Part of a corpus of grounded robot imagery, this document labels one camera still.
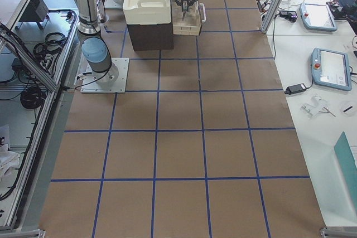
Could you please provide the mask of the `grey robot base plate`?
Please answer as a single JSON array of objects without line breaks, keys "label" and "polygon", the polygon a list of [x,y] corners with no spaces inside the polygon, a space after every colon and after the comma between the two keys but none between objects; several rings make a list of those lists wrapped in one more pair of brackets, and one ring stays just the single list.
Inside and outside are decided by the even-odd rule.
[{"label": "grey robot base plate", "polygon": [[109,72],[101,79],[103,74],[93,73],[89,64],[85,72],[89,75],[84,76],[83,83],[79,90],[82,93],[106,94],[106,93],[125,93],[127,75],[129,69],[129,58],[112,58],[112,66]]}]

